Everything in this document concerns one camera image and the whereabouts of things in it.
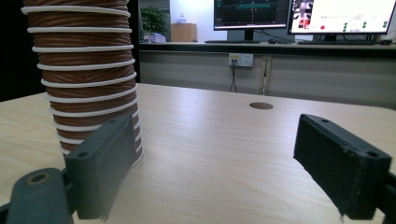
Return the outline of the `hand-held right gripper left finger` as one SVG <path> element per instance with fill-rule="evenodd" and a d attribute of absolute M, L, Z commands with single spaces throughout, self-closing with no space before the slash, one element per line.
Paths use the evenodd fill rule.
<path fill-rule="evenodd" d="M 69 207 L 80 219 L 109 217 L 120 186 L 136 161 L 131 115 L 111 119 L 64 157 Z"/>

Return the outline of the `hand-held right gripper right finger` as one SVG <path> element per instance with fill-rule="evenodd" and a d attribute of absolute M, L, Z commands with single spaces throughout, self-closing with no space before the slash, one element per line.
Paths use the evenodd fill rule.
<path fill-rule="evenodd" d="M 342 216 L 392 219 L 392 157 L 334 122 L 299 118 L 293 158 L 329 196 Z"/>

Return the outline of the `stack of brown paper cups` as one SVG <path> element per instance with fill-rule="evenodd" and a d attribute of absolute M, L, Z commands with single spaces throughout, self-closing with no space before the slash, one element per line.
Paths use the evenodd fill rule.
<path fill-rule="evenodd" d="M 129 0 L 23 0 L 41 83 L 67 155 L 105 121 L 133 117 L 134 162 L 143 155 Z"/>

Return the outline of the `round brown table grommet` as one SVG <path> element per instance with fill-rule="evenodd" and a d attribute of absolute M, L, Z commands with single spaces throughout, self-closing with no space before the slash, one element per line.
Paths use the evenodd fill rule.
<path fill-rule="evenodd" d="M 274 108 L 273 105 L 268 104 L 268 103 L 263 103 L 263 102 L 253 102 L 253 103 L 250 103 L 249 106 L 252 108 L 255 108 L 255 109 L 262 109 L 262 110 Z"/>

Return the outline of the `metal desk leg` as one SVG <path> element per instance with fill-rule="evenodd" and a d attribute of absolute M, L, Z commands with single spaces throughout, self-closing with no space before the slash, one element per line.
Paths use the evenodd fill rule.
<path fill-rule="evenodd" d="M 266 90 L 267 62 L 268 62 L 268 55 L 262 56 L 261 95 L 265 95 L 265 90 Z"/>

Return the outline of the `black keyboard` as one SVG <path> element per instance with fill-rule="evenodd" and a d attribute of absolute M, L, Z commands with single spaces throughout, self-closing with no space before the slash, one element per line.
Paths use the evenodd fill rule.
<path fill-rule="evenodd" d="M 363 45 L 363 46 L 372 46 L 375 45 L 375 42 L 372 41 L 363 41 L 363 40 L 335 40 L 335 41 L 299 41 L 298 45 Z"/>
<path fill-rule="evenodd" d="M 255 40 L 206 40 L 206 44 L 260 44 L 261 41 Z"/>

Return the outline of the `dark background desk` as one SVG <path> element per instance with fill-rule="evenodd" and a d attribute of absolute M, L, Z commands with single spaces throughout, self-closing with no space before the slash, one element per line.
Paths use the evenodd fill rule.
<path fill-rule="evenodd" d="M 252 53 L 269 55 L 304 55 L 323 57 L 353 57 L 396 59 L 396 45 L 298 45 L 298 44 L 206 44 L 206 43 L 150 43 L 141 44 L 145 51 Z"/>

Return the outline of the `white screen monitor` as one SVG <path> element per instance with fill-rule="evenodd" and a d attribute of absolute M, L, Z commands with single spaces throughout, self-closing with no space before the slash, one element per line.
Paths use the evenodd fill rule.
<path fill-rule="evenodd" d="M 290 0 L 288 33 L 323 42 L 374 44 L 389 31 L 396 0 Z"/>

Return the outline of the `green potted plant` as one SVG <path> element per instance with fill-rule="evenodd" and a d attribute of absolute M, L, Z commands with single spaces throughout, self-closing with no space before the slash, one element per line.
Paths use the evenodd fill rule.
<path fill-rule="evenodd" d="M 140 9 L 143 35 L 154 42 L 165 42 L 169 33 L 168 15 L 156 7 Z"/>

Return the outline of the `cardboard box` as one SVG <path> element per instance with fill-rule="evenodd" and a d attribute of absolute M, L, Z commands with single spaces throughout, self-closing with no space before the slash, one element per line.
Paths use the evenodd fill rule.
<path fill-rule="evenodd" d="M 197 40 L 197 27 L 194 23 L 172 23 L 172 42 L 194 42 Z"/>

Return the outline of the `dark screen monitor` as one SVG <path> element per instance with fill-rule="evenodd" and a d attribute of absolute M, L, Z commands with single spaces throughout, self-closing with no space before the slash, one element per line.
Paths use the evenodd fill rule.
<path fill-rule="evenodd" d="M 213 0 L 213 30 L 243 30 L 252 41 L 255 30 L 287 27 L 290 0 Z"/>

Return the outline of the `white wall socket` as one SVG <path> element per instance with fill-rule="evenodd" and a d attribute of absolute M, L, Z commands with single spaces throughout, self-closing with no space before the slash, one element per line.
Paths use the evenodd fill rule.
<path fill-rule="evenodd" d="M 229 54 L 229 65 L 240 66 L 240 67 L 252 67 L 254 55 L 247 53 L 230 53 Z"/>

